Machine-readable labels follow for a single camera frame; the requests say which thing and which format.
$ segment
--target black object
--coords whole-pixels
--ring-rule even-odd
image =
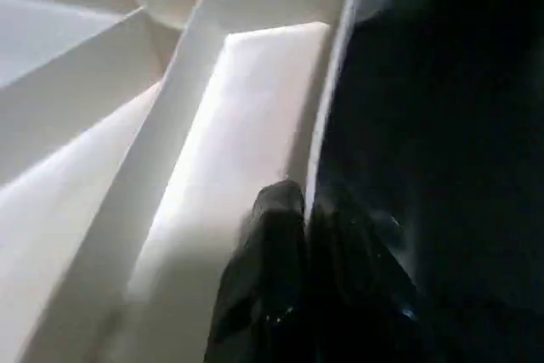
[[[246,221],[247,239],[223,273],[206,363],[315,361],[303,301],[303,206],[293,182],[258,195]]]

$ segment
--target white plastic tray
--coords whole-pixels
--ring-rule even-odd
[[[290,177],[311,207],[359,0],[138,0],[144,8],[132,12],[132,0],[101,1],[65,0],[74,15],[84,6],[113,17],[92,30],[81,24],[62,47],[52,42],[47,58],[0,94],[9,152],[0,211],[18,209],[0,223],[23,226],[9,239],[24,250],[0,252],[13,261],[0,274],[20,277],[0,281],[0,312],[9,317],[0,329],[16,329],[0,357],[201,361],[218,280],[258,190]],[[231,53],[233,43],[246,45]],[[252,59],[240,58],[244,49],[263,54],[254,87],[228,75]],[[225,61],[236,68],[218,86]],[[256,97],[254,88],[266,92]],[[210,95],[225,89],[240,92],[210,110]]]

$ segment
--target white plastic compartment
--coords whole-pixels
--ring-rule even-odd
[[[179,38],[136,8],[0,0],[2,362],[23,355]]]

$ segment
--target white plastic surface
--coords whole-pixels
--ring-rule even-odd
[[[0,0],[0,87],[134,9],[134,0]]]
[[[201,360],[242,220],[260,189],[289,174],[328,29],[226,37],[130,284],[144,306],[121,361]]]

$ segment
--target white plastic divider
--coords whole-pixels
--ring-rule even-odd
[[[24,353],[155,100],[178,37],[139,10],[1,90],[2,362]]]

